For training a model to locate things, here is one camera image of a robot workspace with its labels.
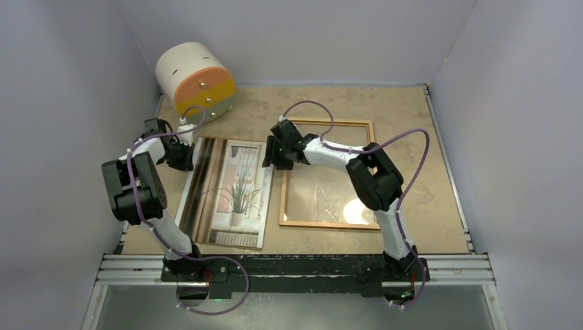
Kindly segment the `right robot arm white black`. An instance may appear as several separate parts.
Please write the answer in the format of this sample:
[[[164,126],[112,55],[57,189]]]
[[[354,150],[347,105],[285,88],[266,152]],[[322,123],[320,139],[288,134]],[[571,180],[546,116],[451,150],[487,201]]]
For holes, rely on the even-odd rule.
[[[346,173],[357,198],[375,214],[388,275],[401,280],[412,272],[417,253],[400,212],[404,178],[379,144],[347,146],[312,133],[302,135],[292,121],[280,118],[267,138],[263,166],[291,170],[295,163]]]

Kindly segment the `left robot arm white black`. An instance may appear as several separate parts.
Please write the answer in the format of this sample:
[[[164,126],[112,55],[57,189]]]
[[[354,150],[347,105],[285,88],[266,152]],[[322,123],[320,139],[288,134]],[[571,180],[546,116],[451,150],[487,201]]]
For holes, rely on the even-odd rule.
[[[193,169],[194,136],[199,127],[184,119],[176,131],[164,120],[145,121],[146,132],[124,155],[101,166],[107,198],[114,217],[140,226],[164,251],[164,264],[187,281],[199,280],[205,272],[199,248],[179,229],[167,211],[168,198],[156,166],[188,172]]]

